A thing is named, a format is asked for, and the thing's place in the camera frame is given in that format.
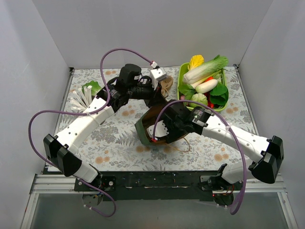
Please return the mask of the brown green paper bag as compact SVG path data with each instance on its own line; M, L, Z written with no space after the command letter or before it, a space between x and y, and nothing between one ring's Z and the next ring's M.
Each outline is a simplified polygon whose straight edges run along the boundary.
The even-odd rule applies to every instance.
M170 143L166 142L166 139L164 137L161 137L160 141L152 140L152 131L153 126L155 123L155 120L162 110L162 108L165 106L165 104L158 104L156 106L151 107L135 124L135 128L138 134L138 137L141 141L141 143L144 146L167 146L173 150L182 152L182 153L188 153L191 150L189 142L185 139L186 135L183 135L178 138L178 140L183 139L186 143L188 148L186 150L179 149L176 146L172 146Z

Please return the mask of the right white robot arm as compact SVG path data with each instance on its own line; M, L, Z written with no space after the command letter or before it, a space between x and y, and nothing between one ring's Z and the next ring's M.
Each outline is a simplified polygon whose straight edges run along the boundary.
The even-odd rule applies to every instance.
M159 115L167 128L170 142L188 134L196 133L218 140L242 151L242 161L233 165L223 164L216 175L201 182L205 189L228 189L238 181L256 178L273 184L284 159L283 141L278 136L266 138L251 134L228 124L223 117L210 108L195 107L189 111L178 100L170 101Z

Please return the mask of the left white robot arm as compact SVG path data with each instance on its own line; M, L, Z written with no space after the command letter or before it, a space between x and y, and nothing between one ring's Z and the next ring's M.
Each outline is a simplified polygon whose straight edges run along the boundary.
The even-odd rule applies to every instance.
M166 71L155 67L148 76L142 76L141 71L135 64L126 64L119 76L96 94L84 116L77 117L56 136L47 135L43 140L47 159L65 176L84 180L89 190L98 190L102 182L98 170L75 155L83 141L130 99L144 100L148 107L165 101L160 82L167 77Z

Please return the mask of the red pepper toy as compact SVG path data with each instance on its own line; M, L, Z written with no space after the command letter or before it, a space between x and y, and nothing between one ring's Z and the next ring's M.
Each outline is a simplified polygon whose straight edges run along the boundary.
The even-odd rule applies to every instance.
M205 82L207 82L207 81L209 81L209 80L212 80L212 79L213 79L213 77L211 76L211 77L207 78L207 80L206 80ZM211 101L210 101L210 92L206 92L204 95L207 97L207 100L208 100L208 107L214 108L214 104L211 103Z

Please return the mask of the large napa cabbage toy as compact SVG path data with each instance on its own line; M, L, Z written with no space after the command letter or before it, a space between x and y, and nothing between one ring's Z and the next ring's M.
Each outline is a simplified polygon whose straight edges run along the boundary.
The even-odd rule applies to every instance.
M226 56L217 55L214 59L210 61L204 61L204 63L197 68L188 70L183 75L183 83L193 84L207 76L210 76L214 72L224 68L228 64L228 58Z

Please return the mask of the yellow leafy vegetable toy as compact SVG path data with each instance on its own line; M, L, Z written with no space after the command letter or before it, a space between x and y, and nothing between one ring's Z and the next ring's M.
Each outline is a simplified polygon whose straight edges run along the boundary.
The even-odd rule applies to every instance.
M204 63L204 57L202 55L194 55L188 64L188 70L192 70L194 68L197 68L198 66L202 65Z

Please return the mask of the white radish toy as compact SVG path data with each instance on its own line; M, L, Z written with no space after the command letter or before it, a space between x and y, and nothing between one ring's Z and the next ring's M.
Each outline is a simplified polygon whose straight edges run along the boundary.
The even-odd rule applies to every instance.
M206 93L211 91L213 88L215 88L218 84L218 81L216 79L211 79L209 81L206 81L198 86L196 86L195 90L197 93Z

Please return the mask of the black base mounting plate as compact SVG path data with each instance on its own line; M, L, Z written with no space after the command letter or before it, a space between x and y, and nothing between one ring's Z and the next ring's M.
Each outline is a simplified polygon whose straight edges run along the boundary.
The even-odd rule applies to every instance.
M217 171L108 171L100 189L114 200L197 199L213 201L213 193L199 183Z

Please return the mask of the small bok choy toy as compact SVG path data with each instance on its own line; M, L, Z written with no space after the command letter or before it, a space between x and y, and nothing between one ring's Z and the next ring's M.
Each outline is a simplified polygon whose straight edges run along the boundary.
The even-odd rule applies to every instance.
M97 81L90 81L82 86L82 92L84 92L84 87L91 86L91 95L95 96L102 88Z

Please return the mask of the aluminium frame rail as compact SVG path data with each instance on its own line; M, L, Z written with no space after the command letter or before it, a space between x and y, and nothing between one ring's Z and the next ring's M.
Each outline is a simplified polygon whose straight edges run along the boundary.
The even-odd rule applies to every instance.
M82 182L73 177L65 177L57 174L36 175L30 189L30 198L24 213L21 228L30 228L39 194L93 195L96 193L96 191L89 188L86 189ZM265 184L257 179L249 179L246 183L245 193L276 193L278 195L288 228L298 228L288 200L287 188L281 176L278 176L273 184Z

